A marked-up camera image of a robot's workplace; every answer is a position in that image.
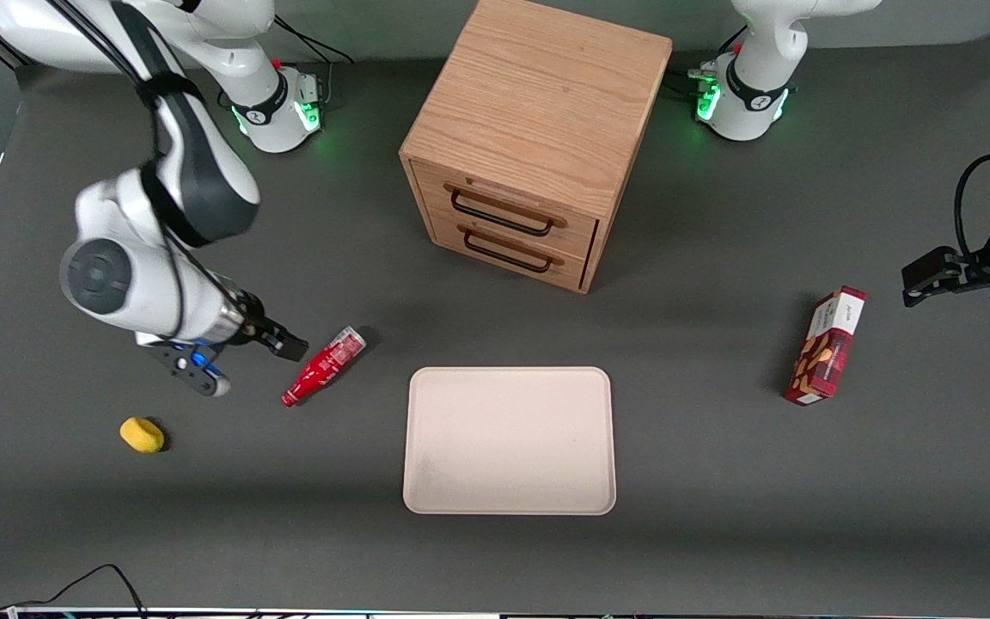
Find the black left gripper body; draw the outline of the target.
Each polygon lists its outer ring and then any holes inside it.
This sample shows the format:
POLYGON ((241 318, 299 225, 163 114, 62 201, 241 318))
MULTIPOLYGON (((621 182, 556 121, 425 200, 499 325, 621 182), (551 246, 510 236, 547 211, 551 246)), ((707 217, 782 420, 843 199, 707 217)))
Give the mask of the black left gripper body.
POLYGON ((962 279, 957 287, 958 293, 990 290, 990 242, 975 251, 968 249, 966 242, 958 242, 960 263, 962 263, 962 279))

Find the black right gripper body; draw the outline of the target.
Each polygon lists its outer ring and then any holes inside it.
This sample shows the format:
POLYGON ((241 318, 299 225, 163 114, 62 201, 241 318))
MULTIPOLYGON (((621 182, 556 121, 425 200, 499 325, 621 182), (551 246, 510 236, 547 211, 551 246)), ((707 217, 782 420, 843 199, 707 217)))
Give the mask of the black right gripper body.
POLYGON ((285 346, 283 326, 265 314, 265 306, 256 295, 240 291, 236 294, 236 301, 242 321, 236 332, 227 339, 228 346, 242 346, 248 342, 258 342, 267 348, 285 346))

